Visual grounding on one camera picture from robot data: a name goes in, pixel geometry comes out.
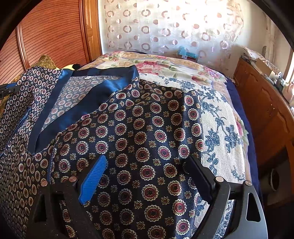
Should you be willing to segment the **navy patterned silk garment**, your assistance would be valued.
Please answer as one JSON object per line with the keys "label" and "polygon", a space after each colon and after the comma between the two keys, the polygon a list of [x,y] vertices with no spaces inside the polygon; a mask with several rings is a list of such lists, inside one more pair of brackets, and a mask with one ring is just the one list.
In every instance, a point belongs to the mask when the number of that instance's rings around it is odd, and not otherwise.
{"label": "navy patterned silk garment", "polygon": [[102,238],[191,238],[201,156],[200,97],[139,77],[135,66],[34,67],[1,116],[1,215],[19,237],[41,188],[68,183],[100,156],[85,212]]}

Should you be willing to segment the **small teal toy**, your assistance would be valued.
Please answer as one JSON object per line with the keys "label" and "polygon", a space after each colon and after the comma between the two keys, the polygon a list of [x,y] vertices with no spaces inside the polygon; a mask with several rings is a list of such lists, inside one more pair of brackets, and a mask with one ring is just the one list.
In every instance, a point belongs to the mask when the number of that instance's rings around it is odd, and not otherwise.
{"label": "small teal toy", "polygon": [[193,52],[189,52],[185,47],[180,46],[178,51],[177,51],[177,56],[179,56],[182,59],[188,59],[191,58],[193,60],[198,60],[198,55],[193,53]]}

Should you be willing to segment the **wooden slatted wardrobe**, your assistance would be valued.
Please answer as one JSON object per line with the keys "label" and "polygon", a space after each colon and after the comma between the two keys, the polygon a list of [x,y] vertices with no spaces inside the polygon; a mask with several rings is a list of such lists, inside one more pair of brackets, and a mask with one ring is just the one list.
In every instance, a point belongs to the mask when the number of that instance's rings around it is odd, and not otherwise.
{"label": "wooden slatted wardrobe", "polygon": [[8,20],[21,21],[1,40],[1,84],[48,55],[58,68],[84,65],[102,55],[98,1],[1,1],[1,14],[7,6],[15,11],[1,18],[1,30]]}

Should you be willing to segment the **circle patterned sheer curtain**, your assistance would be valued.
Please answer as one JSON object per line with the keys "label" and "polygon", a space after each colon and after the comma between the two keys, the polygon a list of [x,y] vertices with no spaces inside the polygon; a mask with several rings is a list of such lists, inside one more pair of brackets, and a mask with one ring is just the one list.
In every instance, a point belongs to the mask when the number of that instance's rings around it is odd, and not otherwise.
{"label": "circle patterned sheer curtain", "polygon": [[238,1],[102,1],[108,51],[176,56],[183,48],[198,62],[226,71],[244,26]]}

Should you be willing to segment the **blue floral white bedspread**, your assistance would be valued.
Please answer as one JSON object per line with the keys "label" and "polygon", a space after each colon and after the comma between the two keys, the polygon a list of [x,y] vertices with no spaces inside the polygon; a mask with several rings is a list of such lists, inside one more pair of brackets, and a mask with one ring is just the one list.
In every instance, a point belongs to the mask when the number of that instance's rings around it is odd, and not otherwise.
{"label": "blue floral white bedspread", "polygon": [[243,183],[246,174],[250,172],[247,166],[246,146],[243,142],[247,136],[229,93],[222,94],[215,87],[202,82],[193,83],[186,79],[147,73],[141,73],[140,76],[161,86],[199,94],[204,146],[201,162],[215,176],[222,176],[228,182]]}

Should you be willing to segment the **gold patterned pillow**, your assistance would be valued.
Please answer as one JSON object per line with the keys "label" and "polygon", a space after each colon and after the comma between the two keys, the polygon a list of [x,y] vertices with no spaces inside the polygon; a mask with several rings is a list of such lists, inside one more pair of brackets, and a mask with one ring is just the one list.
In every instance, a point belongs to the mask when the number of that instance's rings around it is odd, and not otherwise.
{"label": "gold patterned pillow", "polygon": [[[55,63],[53,62],[53,60],[47,56],[47,55],[43,55],[39,58],[39,60],[34,63],[33,65],[31,65],[31,68],[32,67],[44,67],[44,68],[47,68],[47,69],[58,69],[55,65]],[[3,111],[4,111],[4,108],[5,108],[5,104],[8,100],[9,96],[5,96],[2,100],[1,100],[1,106],[0,106],[0,109],[1,109],[1,115],[3,115]]]}

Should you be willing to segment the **navy blue bed sheet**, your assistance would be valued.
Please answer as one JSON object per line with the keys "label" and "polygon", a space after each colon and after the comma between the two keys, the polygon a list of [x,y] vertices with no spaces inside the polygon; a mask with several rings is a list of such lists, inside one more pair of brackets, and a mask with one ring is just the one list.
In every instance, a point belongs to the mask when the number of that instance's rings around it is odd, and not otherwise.
{"label": "navy blue bed sheet", "polygon": [[247,137],[247,141],[248,141],[248,143],[246,143],[247,145],[246,156],[248,158],[250,176],[251,176],[253,185],[255,187],[255,190],[257,191],[258,197],[260,198],[260,200],[262,200],[263,197],[262,197],[262,191],[261,191],[259,176],[258,176],[257,156],[256,156],[255,144],[253,140],[252,129],[247,119],[247,116],[245,114],[245,111],[243,109],[243,105],[242,105],[240,96],[238,94],[238,91],[235,87],[235,84],[229,77],[226,77],[226,79],[227,79],[226,86],[227,86],[228,93],[231,97],[234,109],[236,110],[241,120],[243,121],[243,126],[242,126],[244,128],[243,132],[244,132],[244,136]]}

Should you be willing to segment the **long wooden sideboard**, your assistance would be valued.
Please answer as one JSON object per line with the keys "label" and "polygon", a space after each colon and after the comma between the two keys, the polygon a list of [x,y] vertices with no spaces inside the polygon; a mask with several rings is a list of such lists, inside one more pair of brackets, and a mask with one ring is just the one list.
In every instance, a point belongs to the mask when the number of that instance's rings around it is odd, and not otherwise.
{"label": "long wooden sideboard", "polygon": [[279,91],[251,63],[239,58],[233,75],[249,121],[258,182],[267,205],[293,200],[293,114]]}

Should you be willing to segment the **pink floral quilt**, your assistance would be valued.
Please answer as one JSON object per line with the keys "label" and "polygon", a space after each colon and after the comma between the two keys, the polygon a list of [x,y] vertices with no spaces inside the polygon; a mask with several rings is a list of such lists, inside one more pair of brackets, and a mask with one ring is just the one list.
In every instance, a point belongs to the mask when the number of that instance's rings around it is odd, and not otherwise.
{"label": "pink floral quilt", "polygon": [[173,82],[183,90],[191,90],[197,85],[212,88],[225,97],[234,112],[239,134],[245,146],[247,137],[243,132],[243,121],[234,109],[231,97],[227,90],[227,79],[224,74],[189,60],[164,57],[159,55],[143,54],[129,51],[115,51],[104,54],[91,63],[82,66],[88,68],[106,69],[115,67],[129,67],[135,65],[139,74],[151,76],[153,80],[163,79],[164,82]]}

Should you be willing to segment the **cardboard box on sideboard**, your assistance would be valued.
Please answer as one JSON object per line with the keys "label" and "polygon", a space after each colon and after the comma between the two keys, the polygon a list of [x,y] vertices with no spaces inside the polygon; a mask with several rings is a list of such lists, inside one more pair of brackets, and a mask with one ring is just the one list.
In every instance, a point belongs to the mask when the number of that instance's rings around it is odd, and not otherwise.
{"label": "cardboard box on sideboard", "polygon": [[262,72],[263,75],[268,77],[274,77],[276,75],[274,65],[267,60],[262,60],[260,58],[255,62],[257,68]]}

